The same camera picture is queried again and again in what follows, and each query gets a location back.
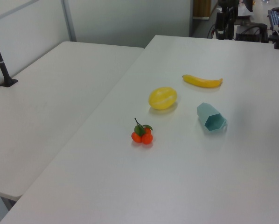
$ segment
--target yellow banana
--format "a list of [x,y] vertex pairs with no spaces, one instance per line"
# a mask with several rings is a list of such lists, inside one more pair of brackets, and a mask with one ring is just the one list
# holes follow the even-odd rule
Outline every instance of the yellow banana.
[[190,83],[192,85],[200,86],[200,87],[205,87],[205,88],[214,88],[218,87],[221,85],[223,82],[223,79],[219,80],[208,80],[208,79],[202,79],[198,78],[192,75],[183,75],[183,80],[187,83]]

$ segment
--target lemon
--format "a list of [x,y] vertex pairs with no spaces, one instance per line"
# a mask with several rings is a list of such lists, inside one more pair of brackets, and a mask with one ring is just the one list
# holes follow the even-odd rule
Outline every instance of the lemon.
[[156,110],[169,108],[177,99],[177,92],[171,87],[160,87],[149,96],[149,105]]

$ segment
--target toy fruit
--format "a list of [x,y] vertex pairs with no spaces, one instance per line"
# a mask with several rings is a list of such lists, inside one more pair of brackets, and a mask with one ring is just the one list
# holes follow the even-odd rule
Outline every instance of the toy fruit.
[[150,144],[153,140],[151,135],[152,127],[149,125],[141,125],[135,118],[136,126],[134,127],[134,132],[131,134],[133,141],[137,143],[143,142],[144,144]]
[[149,96],[149,105],[156,110],[169,108],[177,99],[177,92],[171,87],[160,87]]
[[143,136],[141,137],[141,141],[142,143],[144,143],[145,145],[150,144],[153,140],[153,135],[151,134],[143,134]]
[[192,75],[183,75],[183,80],[187,83],[190,83],[192,85],[200,86],[200,87],[205,87],[205,88],[214,88],[218,87],[221,85],[223,82],[223,79],[219,80],[208,80],[208,79],[202,79],[198,78]]
[[141,137],[137,133],[133,132],[131,134],[131,138],[133,139],[133,141],[137,143],[141,143]]

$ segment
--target light blue cup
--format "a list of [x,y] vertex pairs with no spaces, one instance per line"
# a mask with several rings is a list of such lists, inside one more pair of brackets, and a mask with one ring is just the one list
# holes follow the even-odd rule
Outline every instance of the light blue cup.
[[222,129],[227,124],[227,120],[211,104],[202,103],[196,110],[201,123],[210,132]]

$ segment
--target fruit stem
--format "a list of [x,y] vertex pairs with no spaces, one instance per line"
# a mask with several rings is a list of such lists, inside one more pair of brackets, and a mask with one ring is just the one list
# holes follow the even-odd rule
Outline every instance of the fruit stem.
[[134,118],[134,119],[135,119],[137,125],[141,125],[141,124],[136,120],[136,118]]

